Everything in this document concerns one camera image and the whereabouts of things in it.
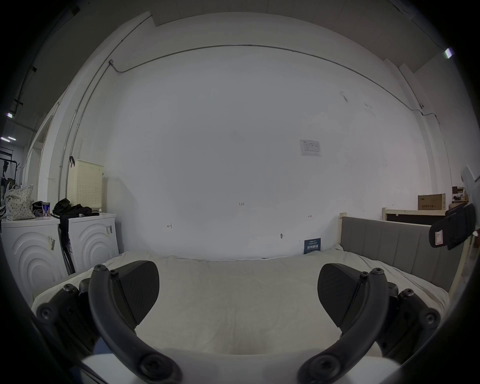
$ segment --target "black pad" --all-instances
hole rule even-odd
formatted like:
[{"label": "black pad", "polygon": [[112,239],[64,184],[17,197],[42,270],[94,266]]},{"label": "black pad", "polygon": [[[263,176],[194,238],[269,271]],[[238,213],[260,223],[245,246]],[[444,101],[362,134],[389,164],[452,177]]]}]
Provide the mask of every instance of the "black pad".
[{"label": "black pad", "polygon": [[428,233],[432,247],[447,246],[450,250],[463,243],[475,230],[476,214],[472,204],[455,207],[445,218],[433,223]]}]

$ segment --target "wall pipe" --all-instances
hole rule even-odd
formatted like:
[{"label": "wall pipe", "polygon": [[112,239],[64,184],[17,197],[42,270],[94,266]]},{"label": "wall pipe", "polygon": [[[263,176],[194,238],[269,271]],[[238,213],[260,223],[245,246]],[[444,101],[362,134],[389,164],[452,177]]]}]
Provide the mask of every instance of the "wall pipe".
[{"label": "wall pipe", "polygon": [[[72,156],[73,145],[75,144],[75,139],[77,138],[78,128],[80,127],[80,123],[82,122],[82,118],[84,117],[84,113],[87,109],[88,102],[92,98],[92,95],[94,94],[94,92],[96,90],[96,87],[100,83],[100,80],[102,80],[103,75],[105,74],[105,72],[107,71],[107,69],[109,68],[110,65],[111,65],[111,63],[108,62],[107,67],[104,69],[104,71],[100,75],[100,78],[98,79],[97,83],[95,84],[95,87],[93,88],[92,93],[90,94],[90,96],[87,99],[87,102],[85,103],[85,108],[83,109],[82,114],[80,115],[80,118],[79,118],[78,123],[77,123],[77,127],[75,128],[75,133],[73,134],[72,146],[70,147],[70,154],[69,154],[68,158],[70,158],[70,156]],[[67,196],[67,188],[68,188],[68,177],[65,178],[65,197]]]},{"label": "wall pipe", "polygon": [[80,101],[78,102],[78,105],[77,105],[77,108],[75,109],[75,112],[73,114],[73,117],[72,117],[72,121],[70,123],[70,127],[68,128],[68,132],[67,132],[67,138],[65,139],[65,145],[63,146],[63,151],[62,151],[62,154],[61,154],[61,160],[60,160],[60,170],[59,170],[59,182],[58,182],[58,200],[60,200],[60,180],[61,180],[61,173],[62,173],[62,169],[63,169],[63,162],[64,162],[64,157],[65,157],[65,151],[67,150],[67,143],[68,143],[68,139],[70,137],[70,131],[72,130],[72,126],[73,126],[73,121],[75,120],[75,117],[77,115],[77,112],[78,112],[78,109],[80,108],[80,105],[88,91],[88,88],[90,88],[90,85],[92,84],[93,82],[93,79],[95,79],[96,75],[98,74],[98,72],[100,72],[100,69],[102,68],[103,64],[105,64],[105,62],[108,60],[108,58],[110,57],[110,55],[118,48],[118,46],[135,30],[137,29],[140,25],[142,25],[145,21],[147,21],[150,17],[152,17],[152,15],[146,17],[145,19],[143,19],[134,29],[132,29],[129,33],[127,33],[127,35],[112,49],[112,51],[107,55],[107,57],[105,57],[105,60],[103,60],[103,62],[100,64],[100,66],[98,67],[97,71],[95,72],[95,74],[93,75],[92,79],[90,80],[90,82],[88,83],[82,97],[80,98]]}]

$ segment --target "mattress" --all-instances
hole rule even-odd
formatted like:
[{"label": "mattress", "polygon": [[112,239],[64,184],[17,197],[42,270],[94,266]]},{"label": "mattress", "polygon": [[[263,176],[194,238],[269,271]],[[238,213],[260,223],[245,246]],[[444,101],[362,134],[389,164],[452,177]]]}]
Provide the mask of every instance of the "mattress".
[{"label": "mattress", "polygon": [[[381,267],[399,291],[412,288],[441,315],[449,303],[444,289],[380,261],[345,252],[340,245],[268,260],[206,261],[125,252],[105,265],[112,269],[135,260],[151,260],[158,267],[160,293],[136,333],[160,350],[244,355],[329,347],[341,332],[317,296],[318,275],[326,263],[342,263],[359,271]],[[65,283],[78,287],[90,275],[91,270],[46,290],[32,309],[49,301]],[[368,355],[381,356],[376,346]]]}]

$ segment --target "wooden post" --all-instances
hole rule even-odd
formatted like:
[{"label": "wooden post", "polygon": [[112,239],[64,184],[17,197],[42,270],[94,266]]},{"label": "wooden post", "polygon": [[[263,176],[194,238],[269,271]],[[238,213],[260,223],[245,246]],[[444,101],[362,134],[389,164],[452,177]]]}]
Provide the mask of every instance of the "wooden post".
[{"label": "wooden post", "polygon": [[340,244],[340,241],[342,240],[342,218],[346,215],[347,213],[342,212],[338,218],[338,237],[336,239],[337,244]]}]

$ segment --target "beige laundry basket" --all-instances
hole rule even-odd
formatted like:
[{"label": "beige laundry basket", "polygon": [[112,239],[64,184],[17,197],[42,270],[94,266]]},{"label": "beige laundry basket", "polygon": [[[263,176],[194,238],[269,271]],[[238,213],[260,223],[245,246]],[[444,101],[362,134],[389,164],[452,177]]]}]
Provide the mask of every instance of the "beige laundry basket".
[{"label": "beige laundry basket", "polygon": [[72,205],[81,204],[100,210],[102,207],[103,166],[76,160],[68,168],[67,199]]}]

